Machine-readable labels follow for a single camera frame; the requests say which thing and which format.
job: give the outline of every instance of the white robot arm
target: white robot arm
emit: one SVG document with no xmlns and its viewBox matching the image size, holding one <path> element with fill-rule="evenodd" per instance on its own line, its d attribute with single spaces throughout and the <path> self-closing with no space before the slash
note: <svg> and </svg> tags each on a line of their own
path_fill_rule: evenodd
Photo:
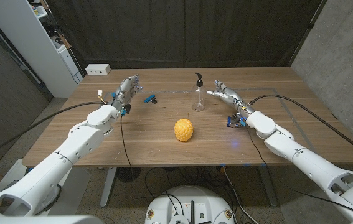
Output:
<svg viewBox="0 0 353 224">
<path fill-rule="evenodd" d="M 239 118 L 246 118 L 249 127 L 257 131 L 259 138 L 274 154 L 291 161 L 296 167 L 313 180 L 333 201 L 353 209 L 353 171 L 341 169 L 321 156 L 315 154 L 294 141 L 290 132 L 278 126 L 271 118 L 260 111 L 254 110 L 232 89 L 215 80 L 215 91 L 210 95 L 220 97 L 232 105 Z M 350 221 L 353 211 L 336 205 L 337 209 Z"/>
<path fill-rule="evenodd" d="M 140 91 L 138 82 L 139 75 L 123 80 L 112 101 L 90 113 L 86 121 L 75 125 L 59 148 L 16 184 L 0 192 L 0 216 L 35 215 L 55 201 L 60 191 L 57 183 L 79 159 L 93 152 L 112 132 L 111 124 Z"/>
</svg>

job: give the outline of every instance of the yellow pineapple toy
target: yellow pineapple toy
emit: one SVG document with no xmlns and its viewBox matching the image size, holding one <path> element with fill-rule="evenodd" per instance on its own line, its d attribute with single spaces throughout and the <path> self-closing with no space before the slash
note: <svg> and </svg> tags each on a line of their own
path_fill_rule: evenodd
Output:
<svg viewBox="0 0 353 224">
<path fill-rule="evenodd" d="M 175 123 L 175 136 L 179 141 L 187 141 L 193 134 L 193 124 L 188 119 L 180 119 Z"/>
</svg>

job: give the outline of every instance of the cable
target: cable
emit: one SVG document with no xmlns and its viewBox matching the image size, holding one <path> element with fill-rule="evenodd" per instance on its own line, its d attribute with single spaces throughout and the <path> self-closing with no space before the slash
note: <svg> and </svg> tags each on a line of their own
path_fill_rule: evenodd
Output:
<svg viewBox="0 0 353 224">
<path fill-rule="evenodd" d="M 186 171 L 186 168 L 185 168 L 185 167 L 183 167 L 183 169 L 184 169 L 184 172 L 187 174 L 187 176 L 189 176 L 190 179 L 192 179 L 192 180 L 194 180 L 194 181 L 198 181 L 198 179 L 199 179 L 199 168 L 198 168 L 198 167 L 196 167 L 196 169 L 197 169 L 197 175 L 196 175 L 195 178 L 193 178 L 193 177 L 188 173 L 188 171 Z"/>
<path fill-rule="evenodd" d="M 235 223 L 235 224 L 238 224 L 238 223 L 237 223 L 237 217 L 236 217 L 236 214 L 233 212 L 233 210 L 232 210 L 232 214 L 233 214 L 233 217 L 234 217 L 234 218 L 233 218 L 233 219 L 234 219 L 234 223 Z"/>
<path fill-rule="evenodd" d="M 105 220 L 105 219 L 109 219 L 109 220 L 111 220 L 114 224 L 116 224 L 116 223 L 114 222 L 114 220 L 113 220 L 112 218 L 110 218 L 110 217 L 105 217 L 105 218 L 103 218 L 103 220 Z"/>
<path fill-rule="evenodd" d="M 147 188 L 147 190 L 148 190 L 148 192 L 150 193 L 150 195 L 151 195 L 151 197 L 154 199 L 155 197 L 154 197 L 154 195 L 153 195 L 153 193 L 150 191 L 150 188 L 149 188 L 149 186 L 148 186 L 148 184 L 147 184 L 147 176 L 149 175 L 149 173 L 151 172 L 151 171 L 153 171 L 153 170 L 155 170 L 155 169 L 159 169 L 159 168 L 162 168 L 162 167 L 154 167 L 154 168 L 152 168 L 151 170 L 149 170 L 147 173 L 146 173 L 146 175 L 144 176 L 144 184 L 146 185 L 146 188 Z"/>
<path fill-rule="evenodd" d="M 241 206 L 240 201 L 238 200 L 238 196 L 237 196 L 236 190 L 234 189 L 234 186 L 233 186 L 233 184 L 232 184 L 232 181 L 229 179 L 229 177 L 228 177 L 228 175 L 227 175 L 227 173 L 226 173 L 226 168 L 225 168 L 225 167 L 223 167 L 223 168 L 224 168 L 225 176 L 226 176 L 227 180 L 229 181 L 230 185 L 232 186 L 233 191 L 234 191 L 234 194 L 236 195 L 236 199 L 237 199 L 238 205 L 240 206 L 241 211 L 243 211 L 243 213 L 246 214 L 246 215 L 250 218 L 250 220 L 252 220 L 255 224 L 258 224 L 258 222 L 257 222 L 255 219 L 253 219 L 253 218 L 250 216 L 250 214 L 248 214 L 248 213 L 244 210 L 244 208 Z"/>
<path fill-rule="evenodd" d="M 345 136 L 344 134 L 342 134 L 340 131 L 338 131 L 336 128 L 334 128 L 333 126 L 331 126 L 331 124 L 327 123 L 327 121 L 321 119 L 318 115 L 316 115 L 315 113 L 313 113 L 311 110 L 307 109 L 305 106 L 303 106 L 301 103 L 298 103 L 297 101 L 285 97 L 285 96 L 281 96 L 281 95 L 275 95 L 275 94 L 269 94 L 269 95 L 262 95 L 259 97 L 256 97 L 255 99 L 253 99 L 251 102 L 249 102 L 249 105 L 253 105 L 257 100 L 264 98 L 264 97 L 277 97 L 277 98 L 282 98 L 285 100 L 288 100 L 290 102 L 295 103 L 296 105 L 298 105 L 299 107 L 301 107 L 302 109 L 304 109 L 306 112 L 308 112 L 309 114 L 311 114 L 312 116 L 314 116 L 316 119 L 318 119 L 320 122 L 322 122 L 323 124 L 325 124 L 328 128 L 330 128 L 331 130 L 333 130 L 335 133 L 337 133 L 339 136 L 341 136 L 343 139 L 345 139 L 347 142 L 351 143 L 353 145 L 353 141 L 350 140 L 347 136 Z"/>
<path fill-rule="evenodd" d="M 110 169 L 113 169 L 114 167 L 110 167 L 110 168 L 102 168 L 102 167 L 97 167 L 97 169 L 99 170 L 110 170 Z"/>
<path fill-rule="evenodd" d="M 167 192 L 167 191 L 165 191 L 165 193 L 166 193 L 166 195 L 168 196 L 169 200 L 171 201 L 172 205 L 173 205 L 173 206 L 174 206 L 174 208 L 175 208 L 175 215 L 178 215 L 178 214 L 177 214 L 177 210 L 176 210 L 176 207 L 175 207 L 174 202 L 171 200 L 171 197 L 169 196 L 168 192 Z"/>
<path fill-rule="evenodd" d="M 74 108 L 79 107 L 79 106 L 92 105 L 92 104 L 101 104 L 101 105 L 102 105 L 103 103 L 102 103 L 102 102 L 80 103 L 80 104 L 78 104 L 78 105 L 74 105 L 74 106 L 70 106 L 70 107 L 68 107 L 68 108 L 62 109 L 62 110 L 60 110 L 60 111 L 58 111 L 58 112 L 56 112 L 56 113 L 54 113 L 54 114 L 51 114 L 51 115 L 47 116 L 47 117 L 44 118 L 44 119 L 42 119 L 42 120 L 36 122 L 35 124 L 31 125 L 31 126 L 30 126 L 29 128 L 27 128 L 26 130 L 20 132 L 19 134 L 17 134 L 17 135 L 14 136 L 13 138 L 7 140 L 5 143 L 0 144 L 0 148 L 2 148 L 3 146 L 9 144 L 9 143 L 12 142 L 13 140 L 19 138 L 20 136 L 22 136 L 23 134 L 25 134 L 26 132 L 28 132 L 28 131 L 31 130 L 32 128 L 34 128 L 34 127 L 40 125 L 41 123 L 43 123 L 44 121 L 46 121 L 46 120 L 48 120 L 48 119 L 50 119 L 50 118 L 52 118 L 52 117 L 58 115 L 59 113 L 63 113 L 64 111 L 68 111 L 68 110 L 70 110 L 70 109 L 74 109 Z"/>
<path fill-rule="evenodd" d="M 176 198 L 176 200 L 179 202 L 179 205 L 181 205 L 181 208 L 182 208 L 182 215 L 184 215 L 183 207 L 182 207 L 181 201 L 180 201 L 177 197 L 175 197 L 175 196 L 173 196 L 173 195 L 171 195 L 171 194 L 169 194 L 169 193 L 167 193 L 167 194 L 168 194 L 168 196 L 172 196 L 172 197 Z"/>
<path fill-rule="evenodd" d="M 177 170 L 178 170 L 179 173 L 183 176 L 183 178 L 185 178 L 186 181 L 188 181 L 188 182 L 194 181 L 194 178 L 192 178 L 192 177 L 191 177 L 191 180 L 189 180 L 189 179 L 182 173 L 182 171 L 179 169 L 179 167 L 178 167 Z M 226 180 L 226 182 L 222 182 L 222 181 L 219 181 L 219 180 L 213 181 L 213 180 L 212 180 L 213 178 L 216 179 L 216 177 L 224 177 L 224 176 L 219 174 L 219 175 L 216 175 L 215 177 L 212 177 L 211 174 L 209 173 L 209 171 L 207 171 L 207 170 L 202 170 L 202 171 L 201 171 L 201 175 L 202 175 L 204 172 L 206 172 L 209 177 L 207 178 L 205 175 L 203 175 L 202 177 L 198 176 L 197 179 L 203 179 L 203 180 L 202 180 L 202 181 L 196 180 L 196 181 L 194 181 L 194 183 L 195 183 L 195 184 L 201 184 L 202 182 L 204 182 L 204 183 L 209 184 L 209 185 L 214 186 L 214 187 L 221 187 L 221 188 L 223 188 L 223 189 L 226 191 L 226 193 L 227 193 L 227 195 L 228 195 L 228 197 L 229 197 L 229 199 L 230 199 L 230 202 L 231 202 L 231 204 L 232 204 L 232 209 L 233 209 L 233 208 L 234 208 L 233 197 L 231 196 L 229 190 L 225 187 L 225 185 L 226 185 L 227 187 L 230 187 L 229 184 L 228 184 L 228 181 L 227 181 L 227 180 Z"/>
<path fill-rule="evenodd" d="M 171 184 L 171 179 L 169 178 L 168 171 L 166 169 L 164 169 L 164 170 L 165 170 L 165 173 L 166 173 L 166 177 L 168 178 L 168 183 L 172 187 L 173 185 Z"/>
<path fill-rule="evenodd" d="M 250 222 L 244 223 L 244 215 L 245 215 L 245 214 L 243 213 L 243 215 L 240 216 L 240 219 L 239 219 L 240 223 L 241 223 L 241 224 L 252 224 L 252 223 L 250 223 Z"/>
<path fill-rule="evenodd" d="M 219 212 L 219 214 L 215 217 L 215 219 L 212 221 L 212 223 L 215 223 L 216 219 L 219 217 L 220 214 L 222 214 L 222 212 L 226 212 L 227 209 L 222 210 L 221 212 Z"/>
<path fill-rule="evenodd" d="M 122 143 L 123 143 L 123 145 L 124 145 L 124 151 L 125 151 L 126 158 L 128 159 L 129 166 L 131 167 L 131 174 L 132 174 L 132 192 L 134 192 L 134 191 L 133 191 L 133 189 L 134 189 L 134 175 L 133 175 L 133 168 L 132 168 L 131 161 L 129 160 L 128 153 L 126 152 L 125 140 L 124 140 L 124 132 L 123 132 L 123 130 L 122 130 L 122 117 L 123 117 L 123 115 L 121 115 L 121 119 L 120 119 L 120 124 L 121 124 L 121 135 L 122 135 Z M 131 194 L 129 195 L 129 197 L 131 197 L 132 199 L 137 200 L 137 199 L 142 199 L 142 198 L 144 198 L 144 199 L 146 200 L 146 203 L 149 205 L 149 202 L 148 202 L 148 200 L 147 200 L 147 198 L 146 198 L 146 197 L 138 197 L 138 198 L 134 198 L 134 197 L 132 197 L 132 195 L 131 195 Z"/>
<path fill-rule="evenodd" d="M 295 190 L 295 189 L 291 188 L 290 186 L 284 184 L 284 182 L 282 182 L 279 178 L 277 178 L 277 177 L 270 171 L 270 169 L 269 169 L 269 167 L 268 167 L 268 164 L 267 164 L 267 163 L 265 162 L 265 160 L 262 158 L 261 152 L 259 151 L 257 145 L 253 142 L 253 139 L 252 139 L 252 136 L 251 136 L 251 133 L 250 133 L 249 129 L 248 129 L 247 127 L 245 127 L 245 128 L 246 128 L 247 131 L 248 131 L 248 135 L 250 136 L 250 139 L 251 139 L 252 144 L 254 145 L 255 149 L 257 149 L 257 151 L 258 151 L 258 153 L 259 153 L 259 156 L 261 157 L 263 163 L 266 165 L 266 169 L 268 170 L 269 174 L 271 174 L 278 182 L 282 183 L 285 187 L 287 187 L 287 188 L 289 188 L 290 190 L 293 190 L 293 191 L 295 191 L 295 192 L 297 192 L 297 193 L 300 193 L 300 194 L 303 194 L 303 195 L 306 195 L 306 196 L 309 196 L 309 197 L 312 197 L 312 198 L 316 198 L 316 199 L 319 199 L 319 200 L 323 200 L 323 201 L 325 201 L 325 202 L 330 202 L 330 203 L 333 203 L 333 204 L 335 204 L 335 205 L 339 205 L 339 206 L 341 206 L 341 207 L 344 207 L 344 208 L 346 208 L 346 209 L 349 209 L 349 210 L 353 211 L 353 208 L 350 208 L 350 207 L 348 207 L 348 206 L 346 206 L 346 205 L 343 205 L 343 204 L 340 204 L 340 203 L 337 203 L 337 202 L 333 202 L 332 200 L 328 200 L 328 199 L 325 199 L 325 198 L 313 196 L 313 195 L 310 195 L 310 194 L 307 194 L 307 193 L 304 193 L 304 192 L 300 192 L 299 190 Z"/>
</svg>

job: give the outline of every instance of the black cable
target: black cable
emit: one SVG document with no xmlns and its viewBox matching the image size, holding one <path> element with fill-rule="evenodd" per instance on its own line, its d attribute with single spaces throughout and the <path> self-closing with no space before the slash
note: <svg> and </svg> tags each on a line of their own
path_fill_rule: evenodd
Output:
<svg viewBox="0 0 353 224">
<path fill-rule="evenodd" d="M 105 217 L 105 218 L 103 218 L 103 220 L 105 220 L 105 219 L 109 219 L 109 220 L 111 220 L 114 224 L 116 224 L 116 223 L 114 222 L 114 220 L 113 220 L 112 218 L 110 218 L 110 217 Z"/>
<path fill-rule="evenodd" d="M 114 167 L 110 167 L 110 168 L 100 168 L 100 167 L 97 167 L 97 169 L 99 170 L 110 170 L 110 169 L 113 169 Z"/>
<path fill-rule="evenodd" d="M 234 206 L 234 201 L 233 201 L 234 197 L 232 196 L 233 194 L 231 195 L 230 192 L 229 192 L 229 191 L 232 191 L 232 189 L 228 190 L 225 187 L 225 185 L 230 187 L 229 184 L 226 184 L 226 183 L 223 183 L 223 182 L 220 182 L 220 183 L 222 183 L 222 185 L 216 185 L 214 182 L 208 182 L 209 185 L 212 185 L 212 186 L 215 186 L 215 187 L 221 187 L 221 188 L 223 188 L 226 191 L 226 194 L 229 197 L 229 199 L 231 201 L 231 204 L 232 204 L 232 210 L 234 211 L 234 213 L 236 213 L 237 212 L 237 208 L 238 208 L 237 202 L 236 202 L 236 206 Z"/>
<path fill-rule="evenodd" d="M 243 215 L 242 216 L 240 216 L 240 223 L 241 224 L 252 224 L 251 222 L 246 222 L 246 223 L 244 223 L 244 213 L 243 213 Z"/>
<path fill-rule="evenodd" d="M 134 175 L 133 175 L 133 168 L 132 168 L 131 161 L 129 160 L 128 153 L 126 152 L 125 140 L 124 140 L 124 132 L 123 132 L 123 130 L 122 130 L 122 117 L 123 117 L 123 115 L 121 115 L 121 119 L 120 119 L 120 124 L 121 124 L 121 135 L 122 135 L 122 143 L 123 143 L 123 145 L 124 145 L 124 151 L 125 151 L 126 158 L 128 159 L 129 166 L 131 167 L 131 174 L 132 174 L 132 192 L 133 192 L 133 189 L 134 189 Z M 137 199 L 142 199 L 142 198 L 144 198 L 144 199 L 146 200 L 146 203 L 149 205 L 149 202 L 148 202 L 148 200 L 147 200 L 147 198 L 146 198 L 146 197 L 138 197 L 138 198 L 134 198 L 134 197 L 132 197 L 132 195 L 131 195 L 131 194 L 130 194 L 129 196 L 130 196 L 132 199 L 137 200 Z"/>
<path fill-rule="evenodd" d="M 168 194 L 168 196 L 171 196 L 171 197 L 174 197 L 174 198 L 176 198 L 176 200 L 179 202 L 179 205 L 181 205 L 181 208 L 182 208 L 182 215 L 184 215 L 184 212 L 183 212 L 183 207 L 182 207 L 182 203 L 181 203 L 181 201 L 177 198 L 177 197 L 175 197 L 174 195 L 171 195 L 171 194 L 169 194 L 169 193 L 167 193 Z"/>
<path fill-rule="evenodd" d="M 148 186 L 148 184 L 147 184 L 147 176 L 150 174 L 151 171 L 153 171 L 153 170 L 155 170 L 155 169 L 162 169 L 162 167 L 154 167 L 154 168 L 152 168 L 151 170 L 149 170 L 149 171 L 146 173 L 146 175 L 144 176 L 144 184 L 146 185 L 146 188 L 147 188 L 148 192 L 150 193 L 150 195 L 152 196 L 152 198 L 155 198 L 155 197 L 154 197 L 153 193 L 150 191 L 150 188 L 149 188 L 149 186 Z"/>
<path fill-rule="evenodd" d="M 172 187 L 173 185 L 171 184 L 171 179 L 169 178 L 168 171 L 166 169 L 164 169 L 164 170 L 165 170 L 165 173 L 166 173 L 166 177 L 168 178 L 168 183 Z"/>
<path fill-rule="evenodd" d="M 70 109 L 74 109 L 74 108 L 79 107 L 79 106 L 92 105 L 92 104 L 104 104 L 104 103 L 103 103 L 103 102 L 86 102 L 86 103 L 80 103 L 80 104 L 78 104 L 78 105 L 74 105 L 74 106 L 70 106 L 70 107 L 68 107 L 68 108 L 62 109 L 62 110 L 60 110 L 60 111 L 58 111 L 58 112 L 56 112 L 56 113 L 54 113 L 54 114 L 51 114 L 51 115 L 47 116 L 47 117 L 44 118 L 44 119 L 42 119 L 42 120 L 36 122 L 35 124 L 31 125 L 31 126 L 30 126 L 29 128 L 27 128 L 26 130 L 20 132 L 19 134 L 17 134 L 17 135 L 14 136 L 13 138 L 7 140 L 5 143 L 2 143 L 2 144 L 0 145 L 0 148 L 2 148 L 3 146 L 9 144 L 10 142 L 13 142 L 15 139 L 21 137 L 23 134 L 25 134 L 26 132 L 28 132 L 28 131 L 31 130 L 32 128 L 34 128 L 34 127 L 36 127 L 36 126 L 42 124 L 44 121 L 46 121 L 46 120 L 48 120 L 48 119 L 50 119 L 50 118 L 52 118 L 52 117 L 58 115 L 59 113 L 63 113 L 64 111 L 68 111 L 68 110 L 70 110 Z"/>
<path fill-rule="evenodd" d="M 175 208 L 175 215 L 178 215 L 178 214 L 177 214 L 177 210 L 176 210 L 176 206 L 175 206 L 174 202 L 171 200 L 171 197 L 169 196 L 168 192 L 165 191 L 165 193 L 166 193 L 166 195 L 168 196 L 169 200 L 171 201 L 172 205 L 173 205 L 174 208 Z"/>
<path fill-rule="evenodd" d="M 248 131 L 248 135 L 250 136 L 250 139 L 251 139 L 252 144 L 254 145 L 255 149 L 257 149 L 257 151 L 258 151 L 258 153 L 259 153 L 259 156 L 261 157 L 263 163 L 266 165 L 266 169 L 268 170 L 269 174 L 271 174 L 278 182 L 282 183 L 285 187 L 287 187 L 287 188 L 289 188 L 290 190 L 293 190 L 293 191 L 295 191 L 295 192 L 297 192 L 297 193 L 300 193 L 300 194 L 303 194 L 303 195 L 306 195 L 306 196 L 309 196 L 309 197 L 312 197 L 312 198 L 316 198 L 316 199 L 319 199 L 319 200 L 323 200 L 323 201 L 325 201 L 325 202 L 330 202 L 330 203 L 333 203 L 333 204 L 335 204 L 335 205 L 339 205 L 339 206 L 341 206 L 341 207 L 344 207 L 344 208 L 346 208 L 346 209 L 349 209 L 349 210 L 353 211 L 353 208 L 350 208 L 350 207 L 348 207 L 348 206 L 346 206 L 346 205 L 343 205 L 343 204 L 340 204 L 340 203 L 337 203 L 337 202 L 333 202 L 332 200 L 328 200 L 328 199 L 325 199 L 325 198 L 321 198 L 321 197 L 317 197 L 317 196 L 314 196 L 314 195 L 310 195 L 310 194 L 307 194 L 307 193 L 304 193 L 304 192 L 300 192 L 299 190 L 295 190 L 295 189 L 291 188 L 290 186 L 284 184 L 284 182 L 282 182 L 279 178 L 277 178 L 277 177 L 270 171 L 270 169 L 269 169 L 269 167 L 268 167 L 268 164 L 267 164 L 267 163 L 265 162 L 265 160 L 262 158 L 261 152 L 259 151 L 257 145 L 253 142 L 253 139 L 252 139 L 250 130 L 248 129 L 247 126 L 245 126 L 245 128 L 246 128 L 247 131 Z"/>
<path fill-rule="evenodd" d="M 179 167 L 177 168 L 177 171 L 179 171 L 179 173 L 183 176 L 185 180 L 189 181 L 189 179 L 182 173 Z"/>
<path fill-rule="evenodd" d="M 232 210 L 234 210 L 234 213 L 236 213 L 236 212 L 237 212 L 237 208 L 238 208 L 238 206 L 237 206 L 237 203 L 238 203 L 238 202 L 236 202 L 236 207 L 234 207 L 234 201 L 233 201 L 233 198 L 234 198 L 234 197 L 230 196 L 230 194 L 229 194 L 229 190 L 230 190 L 230 191 L 232 192 L 232 195 L 233 195 L 233 189 L 231 189 L 230 183 L 228 182 L 227 179 L 225 179 L 225 182 L 224 182 L 224 181 L 221 181 L 221 180 L 217 180 L 218 177 L 223 177 L 223 178 L 226 178 L 226 177 L 225 177 L 224 175 L 222 175 L 222 174 L 219 174 L 219 175 L 216 175 L 215 177 L 211 177 L 211 178 L 212 178 L 212 179 L 215 179 L 216 182 L 222 183 L 222 185 L 219 185 L 219 186 L 216 186 L 216 187 L 222 187 L 222 188 L 226 191 L 227 195 L 228 195 L 229 198 L 230 198 L 230 201 L 232 202 Z"/>
<path fill-rule="evenodd" d="M 347 142 L 351 143 L 353 145 L 353 141 L 350 140 L 347 136 L 345 136 L 344 134 L 342 134 L 340 131 L 338 131 L 336 128 L 334 128 L 333 126 L 331 126 L 331 124 L 327 123 L 327 121 L 321 119 L 318 115 L 316 115 L 315 113 L 313 113 L 311 110 L 307 109 L 305 106 L 303 106 L 301 103 L 298 103 L 297 101 L 290 99 L 288 97 L 285 96 L 281 96 L 281 95 L 276 95 L 276 94 L 269 94 L 269 95 L 262 95 L 259 97 L 256 97 L 255 99 L 253 99 L 249 104 L 253 105 L 257 100 L 259 100 L 260 98 L 264 98 L 264 97 L 277 97 L 277 98 L 282 98 L 284 100 L 288 100 L 292 103 L 295 103 L 296 105 L 298 105 L 299 107 L 301 107 L 302 109 L 304 109 L 306 112 L 308 112 L 309 114 L 311 114 L 312 116 L 314 116 L 316 119 L 318 119 L 320 122 L 322 122 L 323 124 L 325 124 L 328 128 L 330 128 L 331 130 L 333 130 L 335 133 L 337 133 L 339 136 L 341 136 L 343 139 L 345 139 Z"/>
<path fill-rule="evenodd" d="M 199 168 L 198 168 L 198 167 L 196 167 L 196 169 L 197 169 L 197 175 L 196 175 L 195 178 L 194 178 L 193 176 L 191 176 L 191 175 L 188 173 L 188 171 L 186 171 L 186 168 L 185 168 L 185 167 L 183 167 L 183 169 L 184 169 L 184 172 L 189 176 L 189 178 L 191 178 L 191 179 L 194 180 L 194 181 L 198 181 L 198 179 L 199 179 Z"/>
</svg>

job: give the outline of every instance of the gray wall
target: gray wall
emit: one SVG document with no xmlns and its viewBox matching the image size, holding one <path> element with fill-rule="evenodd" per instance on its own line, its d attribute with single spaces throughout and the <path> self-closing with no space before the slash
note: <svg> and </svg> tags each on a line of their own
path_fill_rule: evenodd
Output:
<svg viewBox="0 0 353 224">
<path fill-rule="evenodd" d="M 353 134 L 353 1 L 327 1 L 291 67 Z"/>
</svg>

